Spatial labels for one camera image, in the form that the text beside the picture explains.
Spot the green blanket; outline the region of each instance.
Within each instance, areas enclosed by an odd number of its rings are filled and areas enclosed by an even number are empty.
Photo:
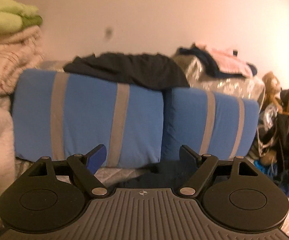
[[[13,0],[0,0],[0,34],[16,33],[32,25],[41,25],[38,8]]]

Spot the silver screw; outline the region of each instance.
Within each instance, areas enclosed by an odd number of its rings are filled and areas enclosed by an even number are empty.
[[[96,187],[91,191],[91,193],[93,195],[97,195],[97,196],[103,196],[103,195],[107,194],[107,192],[108,192],[107,189],[105,189],[103,187]]]
[[[180,189],[180,193],[182,195],[187,195],[187,196],[190,196],[190,195],[193,195],[196,193],[195,189],[193,189],[192,187],[183,187],[182,189]]]

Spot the beige wall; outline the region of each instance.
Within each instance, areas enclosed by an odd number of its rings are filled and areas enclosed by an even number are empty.
[[[289,0],[18,1],[40,8],[47,59],[104,51],[171,55],[199,41],[238,49],[261,76],[273,70],[289,87]]]

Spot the blue pillow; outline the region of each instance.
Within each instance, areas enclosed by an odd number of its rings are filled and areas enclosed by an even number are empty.
[[[247,154],[258,123],[256,101],[175,88],[164,95],[164,102],[162,160],[178,160],[183,144],[222,160]]]
[[[16,155],[37,161],[107,148],[103,166],[139,168],[160,161],[163,96],[128,84],[42,70],[19,78],[12,116]]]

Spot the pink cloth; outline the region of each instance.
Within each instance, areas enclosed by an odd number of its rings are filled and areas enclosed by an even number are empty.
[[[0,95],[11,94],[23,70],[38,67],[42,61],[38,26],[0,35]]]
[[[229,54],[227,51],[222,51],[214,48],[209,48],[206,45],[200,45],[196,44],[196,46],[208,52],[215,62],[218,65],[219,70],[222,73],[228,73],[228,74],[241,74],[247,78],[252,78],[252,71],[250,67],[247,65],[247,63],[236,56],[234,56],[232,53]]]

